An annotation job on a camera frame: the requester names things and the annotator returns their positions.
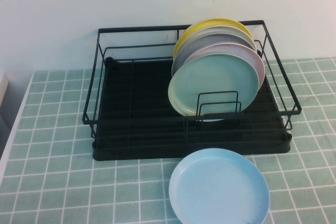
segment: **dish rack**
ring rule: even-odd
[[[172,57],[114,59],[107,51],[142,48],[174,47],[179,33],[189,25],[102,28],[98,30],[95,59],[83,112],[83,123],[91,127],[93,158],[102,160],[185,157],[204,148],[225,148],[240,154],[285,153],[290,150],[292,129],[291,116],[301,113],[301,106],[281,64],[270,34],[263,20],[241,22],[245,26],[263,28],[265,37],[255,39],[258,54],[265,59],[265,68],[270,75],[252,104],[244,111],[240,109],[237,91],[236,111],[201,115],[208,103],[200,104],[198,95],[197,114],[181,116],[171,106],[168,86],[171,79]],[[166,43],[145,45],[107,46],[102,49],[101,36],[134,33],[173,33],[174,40]],[[266,51],[270,48],[276,61],[270,64]],[[101,60],[100,69],[97,63]],[[275,76],[276,66],[281,74]],[[277,81],[281,76],[285,85],[281,89]],[[287,108],[288,97],[284,100],[280,90],[286,87],[290,93],[291,108]],[[206,120],[222,119],[209,122]]]

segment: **green tile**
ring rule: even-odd
[[[275,156],[255,157],[256,165],[261,172],[276,172],[280,170]]]
[[[0,212],[11,212],[15,202],[15,194],[0,195]]]
[[[322,72],[326,81],[336,81],[336,71]]]
[[[12,213],[0,215],[0,223],[1,224],[11,224],[10,223],[11,217],[12,217]]]
[[[328,165],[336,166],[336,151],[335,150],[324,151],[323,154],[328,162]]]
[[[48,115],[48,116],[39,116],[36,121],[36,128],[52,128],[55,127],[56,124],[56,116]]]
[[[328,168],[308,170],[309,177],[314,186],[333,185],[335,181]]]
[[[4,177],[0,186],[0,193],[16,193],[19,183],[20,177]]]
[[[326,113],[327,119],[336,119],[336,105],[323,107],[323,110]]]
[[[87,154],[92,153],[93,139],[89,140],[76,140],[74,144],[74,154]]]
[[[329,82],[332,92],[336,93],[336,82]]]
[[[331,89],[328,87],[326,83],[315,83],[310,84],[311,90],[314,94],[329,94],[331,93]]]
[[[62,91],[63,86],[64,86],[64,81],[47,82],[45,92]]]
[[[89,203],[89,188],[68,189],[65,201],[66,207],[87,206]]]
[[[62,102],[59,114],[69,114],[78,112],[79,102]]]
[[[308,83],[324,82],[324,78],[321,73],[304,73],[304,76]]]
[[[320,94],[316,96],[321,105],[336,104],[336,97],[333,94]]]
[[[114,186],[99,186],[91,189],[91,205],[109,204],[114,200]]]
[[[323,135],[333,133],[329,123],[326,121],[309,122],[309,126],[314,135]]]
[[[40,192],[18,194],[15,211],[37,210],[40,194]]]
[[[38,191],[42,189],[44,175],[23,176],[19,191]]]
[[[6,165],[5,176],[21,175],[24,165],[25,165],[24,160],[19,161],[9,160]]]
[[[314,96],[309,97],[299,97],[299,102],[301,106],[317,106],[319,105],[318,100]]]
[[[44,173],[47,167],[47,160],[47,158],[28,159],[24,174]]]
[[[72,157],[71,170],[92,169],[92,154]]]
[[[62,219],[62,210],[40,211],[37,217],[37,224],[60,224]]]
[[[72,140],[75,136],[75,127],[56,128],[54,141]]]
[[[138,167],[119,167],[117,168],[117,183],[128,183],[128,182],[138,182],[139,181],[139,173]]]
[[[41,93],[44,91],[45,83],[32,83],[30,85],[29,93]]]
[[[116,162],[113,161],[94,161],[94,168],[109,168],[115,167]]]
[[[26,158],[29,145],[13,145],[9,159]]]
[[[290,189],[311,186],[305,170],[284,172],[284,175]]]
[[[326,163],[321,152],[301,153],[306,168],[325,167]]]
[[[87,207],[65,209],[62,224],[86,223],[87,216]]]
[[[297,63],[284,64],[283,68],[285,69],[286,73],[300,73],[301,72]]]
[[[36,121],[36,118],[21,118],[17,129],[18,130],[31,130],[35,126],[35,121]]]
[[[42,94],[29,94],[27,96],[26,105],[29,104],[40,104],[42,99]]]
[[[130,202],[139,200],[138,184],[116,185],[115,190],[116,202]]]
[[[32,144],[28,153],[28,158],[34,157],[48,157],[51,143],[46,144]]]
[[[89,223],[112,223],[113,206],[90,207]]]
[[[51,147],[51,156],[71,155],[72,141],[53,143]]]
[[[270,190],[286,189],[286,183],[282,173],[265,173],[263,174]]]
[[[32,143],[51,142],[53,139],[54,129],[35,130]]]
[[[270,195],[271,195],[270,209],[282,210],[293,208],[293,204],[290,199],[288,191],[273,191],[270,192]]]
[[[114,168],[93,170],[92,184],[93,185],[108,185],[114,184]]]
[[[35,223],[36,212],[15,212],[13,214],[12,223],[14,224],[27,224]]]
[[[79,126],[76,130],[76,139],[88,139],[91,138],[91,128],[88,125]]]
[[[163,163],[163,179],[170,179],[170,177],[172,176],[172,173],[173,173],[173,171],[174,171],[174,169],[177,165],[178,165],[178,163]],[[152,176],[153,177],[152,180],[160,179],[159,174],[160,174],[159,169],[158,169],[158,167],[156,167],[155,175]]]
[[[51,157],[48,164],[48,172],[65,172],[69,170],[70,157]]]
[[[117,167],[119,166],[129,166],[129,165],[138,165],[137,159],[130,159],[130,160],[118,160]]]
[[[310,152],[310,151],[318,151],[319,147],[316,144],[314,137],[298,137],[294,139],[296,147],[299,152]]]
[[[273,220],[275,224],[299,224],[298,216],[295,211],[273,212]]]
[[[164,201],[141,202],[141,221],[162,220],[165,218]]]
[[[302,224],[327,224],[321,209],[298,210]]]
[[[316,63],[321,71],[336,70],[336,66],[332,60],[317,61]]]
[[[56,115],[58,113],[59,103],[42,104],[39,115]]]
[[[304,108],[304,113],[307,121],[324,120],[326,117],[320,107]]]
[[[57,119],[57,127],[75,126],[77,121],[77,114],[59,115]]]
[[[67,80],[83,79],[84,70],[69,70],[67,73]]]
[[[43,191],[40,208],[62,208],[64,203],[64,195],[65,190]]]
[[[301,159],[298,154],[278,155],[282,170],[303,169]]]
[[[336,149],[336,136],[335,135],[323,135],[316,137],[317,142],[322,150]]]
[[[293,123],[293,129],[291,130],[293,137],[296,136],[310,136],[311,132],[309,130],[308,124],[304,123]]]
[[[14,137],[14,144],[29,144],[33,131],[17,131]]]
[[[324,208],[324,213],[329,220],[329,223],[336,220],[336,207],[326,207]]]
[[[141,200],[163,199],[162,182],[148,182],[140,184]]]
[[[129,203],[115,206],[114,223],[139,221],[139,204]]]
[[[64,91],[62,102],[76,102],[80,99],[80,91]]]
[[[170,203],[170,200],[166,200],[166,212],[167,212],[167,219],[177,218]]]
[[[171,176],[171,172],[173,172],[173,166],[177,164],[164,164],[163,165],[163,173],[166,176]],[[161,164],[153,164],[153,165],[141,165],[140,166],[140,181],[150,181],[150,180],[160,180],[162,179],[162,169]]]
[[[302,72],[313,72],[313,71],[319,71],[317,65],[315,62],[300,62],[299,66],[302,70]]]
[[[42,82],[46,81],[48,77],[48,72],[35,72],[33,77],[33,82]]]
[[[316,207],[319,205],[313,189],[299,189],[291,191],[297,208]]]
[[[50,71],[48,81],[63,81],[65,75],[65,71]]]
[[[83,81],[66,81],[64,90],[81,90]]]
[[[68,173],[52,173],[46,175],[44,190],[65,188],[67,184]]]
[[[61,96],[62,96],[62,92],[44,93],[42,103],[60,102]]]
[[[90,186],[91,171],[70,172],[68,187]]]
[[[23,108],[22,116],[36,116],[39,105],[26,105]]]
[[[293,84],[306,84],[306,80],[303,77],[303,74],[289,74],[288,79],[290,83]]]

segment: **white countertop edge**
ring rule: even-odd
[[[10,132],[10,135],[8,137],[7,144],[5,146],[4,152],[3,152],[2,157],[0,159],[0,185],[1,185],[2,179],[3,179],[4,174],[5,174],[7,162],[8,162],[8,159],[9,159],[9,154],[11,152],[11,149],[12,149],[12,146],[13,146],[14,137],[15,137],[15,133],[16,133],[17,127],[19,125],[23,109],[24,109],[25,104],[26,104],[26,100],[27,100],[28,93],[29,93],[29,88],[30,88],[31,82],[33,81],[33,76],[34,76],[34,73],[32,74],[32,77],[30,78],[30,81],[29,81],[29,84],[28,84],[25,96],[23,97],[20,109],[19,109],[19,111],[18,111],[18,113],[16,115],[16,119],[15,119],[15,122],[13,124],[13,127],[12,127],[12,130]]]

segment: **plate rim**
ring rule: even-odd
[[[175,197],[173,195],[173,187],[175,187],[175,189],[177,188],[175,185],[178,184],[177,181],[179,180],[179,178],[181,177],[181,173],[182,171],[184,171],[186,168],[182,169],[183,167],[186,166],[186,164],[190,163],[189,159],[193,159],[194,156],[197,157],[197,155],[201,155],[203,153],[208,153],[208,157],[218,157],[218,154],[220,155],[223,155],[223,158],[225,159],[229,159],[231,161],[234,161],[234,160],[240,160],[242,162],[245,162],[245,164],[249,165],[250,167],[252,167],[254,169],[254,171],[261,175],[261,178],[262,178],[262,182],[263,182],[263,186],[264,189],[265,189],[265,193],[266,193],[266,196],[267,196],[267,207],[266,207],[266,212],[263,213],[264,215],[264,218],[263,218],[263,221],[261,223],[263,223],[265,221],[265,219],[267,218],[267,214],[268,214],[268,209],[270,207],[270,191],[269,191],[269,187],[268,187],[268,184],[267,184],[267,181],[265,179],[265,177],[263,176],[262,172],[258,169],[258,167],[252,163],[250,160],[248,160],[246,157],[236,153],[236,152],[233,152],[233,151],[230,151],[230,150],[227,150],[227,149],[223,149],[223,148],[205,148],[205,149],[202,149],[202,150],[199,150],[199,151],[196,151],[196,152],[193,152],[189,155],[187,155],[185,158],[183,158],[179,163],[178,165],[174,168],[174,171],[170,177],[170,180],[169,180],[169,200],[170,200],[170,203],[171,203],[171,206],[172,206],[172,209],[174,211],[174,213],[176,214],[177,218],[181,221],[181,223],[183,224],[190,224],[189,222],[183,222],[183,220],[185,221],[185,219],[181,219],[181,216],[179,216],[179,212],[176,211],[177,209],[177,200],[175,200]]]

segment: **countertop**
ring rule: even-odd
[[[247,156],[270,189],[265,223],[336,223],[336,58],[282,62],[303,112],[292,118],[289,153]],[[81,121],[90,76],[34,73],[0,161],[1,224],[180,223],[168,194],[180,159],[92,159],[90,127]]]

